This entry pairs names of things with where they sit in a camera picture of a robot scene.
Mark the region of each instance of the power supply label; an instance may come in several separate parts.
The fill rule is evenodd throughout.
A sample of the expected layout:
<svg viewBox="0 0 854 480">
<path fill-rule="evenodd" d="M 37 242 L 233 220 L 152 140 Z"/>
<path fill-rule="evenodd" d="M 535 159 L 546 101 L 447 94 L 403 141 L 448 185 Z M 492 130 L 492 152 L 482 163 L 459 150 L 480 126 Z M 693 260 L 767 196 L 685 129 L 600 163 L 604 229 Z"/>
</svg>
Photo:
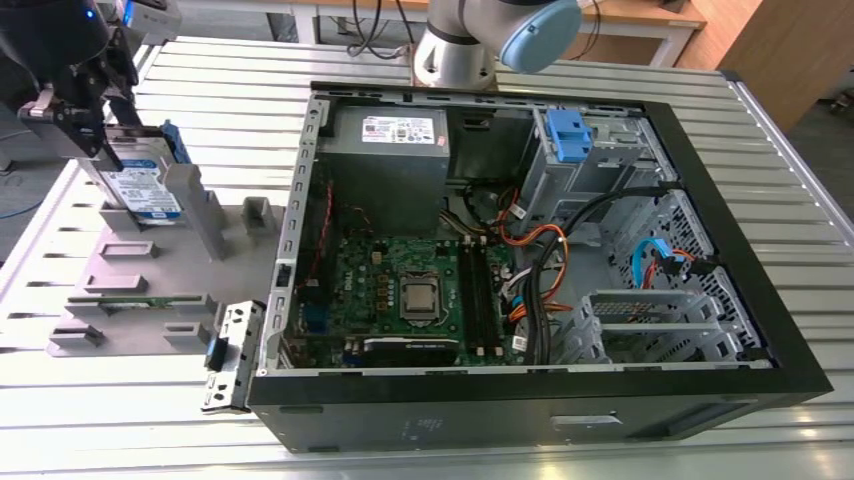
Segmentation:
<svg viewBox="0 0 854 480">
<path fill-rule="evenodd" d="M 120 172 L 101 172 L 101 175 L 128 210 L 152 219 L 151 223 L 172 223 L 171 219 L 180 216 L 181 208 L 175 196 L 157 181 L 157 164 L 151 160 L 123 160 L 121 164 L 124 169 Z"/>
<path fill-rule="evenodd" d="M 362 121 L 362 141 L 432 145 L 436 143 L 432 118 L 367 117 Z"/>
</svg>

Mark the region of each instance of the ram slot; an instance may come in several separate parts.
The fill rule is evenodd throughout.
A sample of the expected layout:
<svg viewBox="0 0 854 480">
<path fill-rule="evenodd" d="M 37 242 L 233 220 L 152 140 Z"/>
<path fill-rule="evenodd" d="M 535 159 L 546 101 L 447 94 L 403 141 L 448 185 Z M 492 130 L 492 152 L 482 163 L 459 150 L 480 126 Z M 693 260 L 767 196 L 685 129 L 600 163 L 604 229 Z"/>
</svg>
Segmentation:
<svg viewBox="0 0 854 480">
<path fill-rule="evenodd" d="M 474 246 L 463 243 L 456 257 L 459 272 L 459 293 L 463 303 L 463 323 L 466 333 L 466 348 L 471 353 L 483 355 L 483 337 L 480 336 L 476 290 L 475 290 L 475 270 L 474 270 Z"/>
<path fill-rule="evenodd" d="M 495 299 L 492 296 L 492 274 L 490 262 L 486 258 L 486 246 L 472 248 L 474 276 L 478 299 L 478 324 L 480 326 L 483 346 L 487 354 L 503 355 L 503 349 L 498 338 L 498 325 L 495 323 Z"/>
</svg>

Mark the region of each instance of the blue hard drive label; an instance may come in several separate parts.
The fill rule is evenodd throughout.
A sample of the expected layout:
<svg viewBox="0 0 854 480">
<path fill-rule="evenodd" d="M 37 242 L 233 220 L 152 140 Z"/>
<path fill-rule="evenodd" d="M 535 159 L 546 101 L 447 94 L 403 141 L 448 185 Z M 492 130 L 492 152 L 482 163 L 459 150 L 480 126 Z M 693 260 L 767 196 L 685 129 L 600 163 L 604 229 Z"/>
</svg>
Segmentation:
<svg viewBox="0 0 854 480">
<path fill-rule="evenodd" d="M 181 208 L 175 196 L 160 183 L 160 170 L 153 160 L 121 160 L 120 172 L 101 172 L 111 190 L 124 201 L 128 210 L 145 223 L 173 223 Z"/>
</svg>

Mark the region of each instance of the slotted metal table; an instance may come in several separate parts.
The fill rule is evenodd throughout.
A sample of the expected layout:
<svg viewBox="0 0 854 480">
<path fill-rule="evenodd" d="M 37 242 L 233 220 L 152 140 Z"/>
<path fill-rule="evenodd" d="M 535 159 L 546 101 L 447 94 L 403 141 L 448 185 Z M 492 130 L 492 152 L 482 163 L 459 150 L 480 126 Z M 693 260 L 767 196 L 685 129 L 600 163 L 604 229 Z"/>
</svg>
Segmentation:
<svg viewBox="0 0 854 480">
<path fill-rule="evenodd" d="M 136 56 L 147 124 L 181 127 L 223 204 L 284 205 L 311 80 L 407 84 L 404 63 L 340 47 L 179 38 Z M 558 63 L 500 89 L 667 102 L 835 391 L 675 443 L 292 455 L 255 416 L 199 411 L 200 356 L 52 358 L 47 335 L 103 222 L 69 163 L 0 270 L 0 473 L 73 478 L 850 478 L 854 228 L 743 85 L 717 73 Z"/>
</svg>

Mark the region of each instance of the circuit board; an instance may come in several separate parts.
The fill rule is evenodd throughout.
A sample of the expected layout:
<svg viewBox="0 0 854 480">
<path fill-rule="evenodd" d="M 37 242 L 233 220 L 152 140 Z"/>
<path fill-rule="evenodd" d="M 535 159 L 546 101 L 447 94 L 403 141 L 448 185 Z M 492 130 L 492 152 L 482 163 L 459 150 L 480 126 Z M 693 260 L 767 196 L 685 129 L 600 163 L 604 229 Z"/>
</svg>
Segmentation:
<svg viewBox="0 0 854 480">
<path fill-rule="evenodd" d="M 455 340 L 456 365 L 516 363 L 510 339 L 500 328 L 495 294 L 492 322 L 503 348 L 484 354 L 467 346 L 458 272 L 460 249 L 459 241 L 402 238 L 342 241 L 332 304 L 328 310 L 316 306 L 303 308 L 308 356 L 315 367 L 354 366 L 348 355 L 351 344 L 376 337 Z M 500 272 L 510 267 L 510 255 L 503 245 L 486 249 L 494 291 L 500 286 Z"/>
</svg>

